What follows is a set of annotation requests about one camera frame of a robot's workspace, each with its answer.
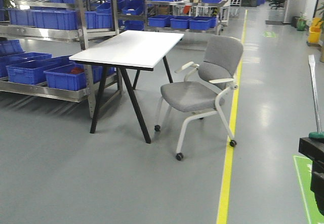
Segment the yellow bin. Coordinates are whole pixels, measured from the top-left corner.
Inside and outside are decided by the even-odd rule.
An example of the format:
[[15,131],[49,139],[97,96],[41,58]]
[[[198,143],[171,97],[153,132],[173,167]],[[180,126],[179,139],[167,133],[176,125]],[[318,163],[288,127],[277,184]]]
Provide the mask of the yellow bin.
[[320,34],[321,34],[321,29],[319,27],[311,26],[309,28],[308,42],[309,43],[318,43]]

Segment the chair seat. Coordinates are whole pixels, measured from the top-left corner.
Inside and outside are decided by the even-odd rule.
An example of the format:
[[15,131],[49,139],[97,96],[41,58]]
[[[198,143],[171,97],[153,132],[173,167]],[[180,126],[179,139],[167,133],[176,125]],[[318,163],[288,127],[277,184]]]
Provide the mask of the chair seat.
[[204,109],[215,109],[217,93],[199,82],[176,82],[161,86],[164,100],[176,110],[184,113]]

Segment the table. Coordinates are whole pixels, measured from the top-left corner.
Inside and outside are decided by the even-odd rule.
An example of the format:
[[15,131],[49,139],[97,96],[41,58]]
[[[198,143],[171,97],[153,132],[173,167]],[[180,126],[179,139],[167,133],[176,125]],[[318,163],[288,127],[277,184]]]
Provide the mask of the table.
[[151,143],[141,109],[126,69],[130,68],[138,71],[134,82],[135,85],[140,70],[153,71],[157,63],[163,59],[169,81],[172,83],[173,81],[166,54],[183,36],[184,35],[180,33],[127,30],[70,57],[71,60],[75,60],[81,64],[103,66],[90,133],[95,133],[96,131],[100,101],[106,82],[105,75],[107,74],[107,68],[117,67],[120,69],[121,76],[125,82],[145,141],[146,143]]

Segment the yellow bucket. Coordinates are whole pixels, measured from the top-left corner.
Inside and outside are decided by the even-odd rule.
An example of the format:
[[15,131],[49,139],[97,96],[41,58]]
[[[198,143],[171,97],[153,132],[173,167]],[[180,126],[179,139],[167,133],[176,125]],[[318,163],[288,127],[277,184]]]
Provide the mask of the yellow bucket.
[[320,34],[321,34],[321,29],[318,26],[311,26],[309,28],[308,42],[318,43]]
[[321,20],[321,18],[313,18],[313,21],[312,21],[312,25],[311,26],[318,26],[319,27],[323,23],[323,21],[321,21],[319,23],[320,20]]

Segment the chair armrest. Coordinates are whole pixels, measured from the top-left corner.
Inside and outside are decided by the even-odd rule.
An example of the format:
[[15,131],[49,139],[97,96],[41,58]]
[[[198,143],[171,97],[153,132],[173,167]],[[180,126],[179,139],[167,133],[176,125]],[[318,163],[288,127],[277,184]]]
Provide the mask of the chair armrest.
[[233,82],[233,78],[225,78],[225,79],[216,79],[216,80],[210,80],[209,83],[212,84],[219,84],[219,83],[227,83],[227,82]]
[[194,62],[188,62],[188,63],[184,64],[183,66],[181,66],[181,68],[177,69],[174,72],[175,73],[180,73],[181,71],[183,71],[183,70],[185,70],[186,68],[189,68],[189,67],[197,68],[197,67],[199,67],[199,65],[195,64]]

